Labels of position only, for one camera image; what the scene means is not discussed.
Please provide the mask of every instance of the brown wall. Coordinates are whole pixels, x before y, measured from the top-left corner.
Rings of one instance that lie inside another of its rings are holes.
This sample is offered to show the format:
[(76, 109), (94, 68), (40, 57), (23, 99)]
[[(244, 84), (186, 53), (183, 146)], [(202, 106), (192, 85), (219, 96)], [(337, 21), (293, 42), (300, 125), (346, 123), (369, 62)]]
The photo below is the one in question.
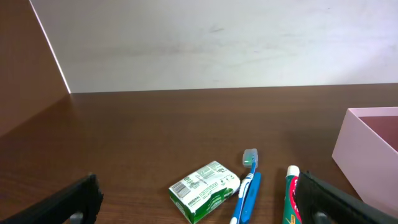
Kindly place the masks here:
[(0, 1), (0, 136), (68, 94), (28, 0)]

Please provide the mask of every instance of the white backdrop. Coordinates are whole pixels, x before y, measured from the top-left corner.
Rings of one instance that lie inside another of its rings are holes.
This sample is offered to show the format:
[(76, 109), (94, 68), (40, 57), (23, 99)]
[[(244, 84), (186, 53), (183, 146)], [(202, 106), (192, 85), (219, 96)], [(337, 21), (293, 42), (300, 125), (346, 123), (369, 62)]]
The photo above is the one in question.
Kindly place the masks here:
[(72, 92), (398, 82), (396, 0), (31, 0)]

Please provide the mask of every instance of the green and white box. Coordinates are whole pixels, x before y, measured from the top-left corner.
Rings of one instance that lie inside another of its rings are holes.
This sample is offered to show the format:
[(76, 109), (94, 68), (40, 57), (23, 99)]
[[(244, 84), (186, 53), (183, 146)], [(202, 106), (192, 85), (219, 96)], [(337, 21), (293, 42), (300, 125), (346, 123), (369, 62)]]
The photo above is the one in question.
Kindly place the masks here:
[(191, 224), (234, 194), (239, 177), (213, 161), (169, 187), (170, 198)]

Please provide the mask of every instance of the pink container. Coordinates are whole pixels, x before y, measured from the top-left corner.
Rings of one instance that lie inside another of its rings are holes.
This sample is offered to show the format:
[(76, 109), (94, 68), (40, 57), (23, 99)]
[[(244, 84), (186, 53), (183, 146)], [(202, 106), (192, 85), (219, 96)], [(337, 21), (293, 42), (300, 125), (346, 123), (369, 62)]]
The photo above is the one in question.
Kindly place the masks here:
[(365, 203), (398, 218), (398, 107), (348, 109), (332, 158)]

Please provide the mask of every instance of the toothpaste cap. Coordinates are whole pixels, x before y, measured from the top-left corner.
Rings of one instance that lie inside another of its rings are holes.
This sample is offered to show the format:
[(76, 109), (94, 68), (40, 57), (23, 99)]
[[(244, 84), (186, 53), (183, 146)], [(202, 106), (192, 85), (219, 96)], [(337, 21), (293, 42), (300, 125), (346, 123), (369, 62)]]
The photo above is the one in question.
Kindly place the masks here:
[(299, 167), (295, 166), (295, 165), (291, 165), (287, 168), (287, 174), (288, 175), (294, 175), (296, 177), (298, 177), (300, 175), (300, 169)]

